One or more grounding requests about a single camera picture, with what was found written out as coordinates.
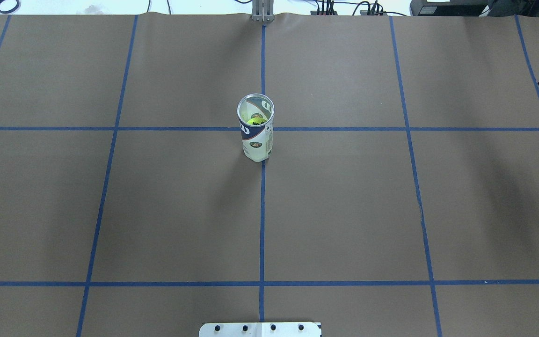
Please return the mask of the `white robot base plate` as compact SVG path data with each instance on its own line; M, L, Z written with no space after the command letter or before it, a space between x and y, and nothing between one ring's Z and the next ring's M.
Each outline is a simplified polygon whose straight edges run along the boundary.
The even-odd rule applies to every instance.
M205 323L199 337L321 337L318 322L216 322Z

